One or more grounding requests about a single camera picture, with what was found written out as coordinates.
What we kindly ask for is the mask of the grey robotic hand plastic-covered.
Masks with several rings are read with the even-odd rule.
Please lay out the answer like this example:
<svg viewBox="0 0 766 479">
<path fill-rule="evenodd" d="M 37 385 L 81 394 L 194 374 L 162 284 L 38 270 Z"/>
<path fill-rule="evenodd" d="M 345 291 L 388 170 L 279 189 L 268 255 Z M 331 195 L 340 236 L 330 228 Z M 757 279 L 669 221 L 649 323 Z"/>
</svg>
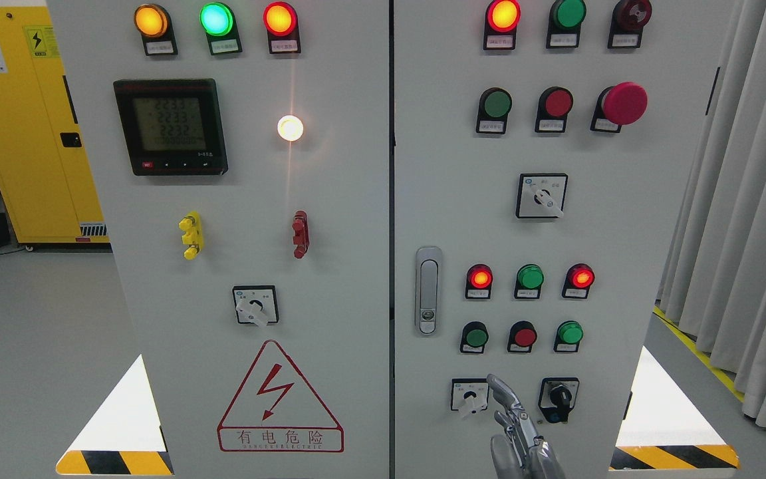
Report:
<svg viewBox="0 0 766 479">
<path fill-rule="evenodd" d="M 498 376 L 489 374 L 487 385 L 503 407 L 493 418 L 504 434 L 491 439 L 491 457 L 499 478 L 565 478 L 551 444 L 536 430 L 513 389 Z"/>
</svg>

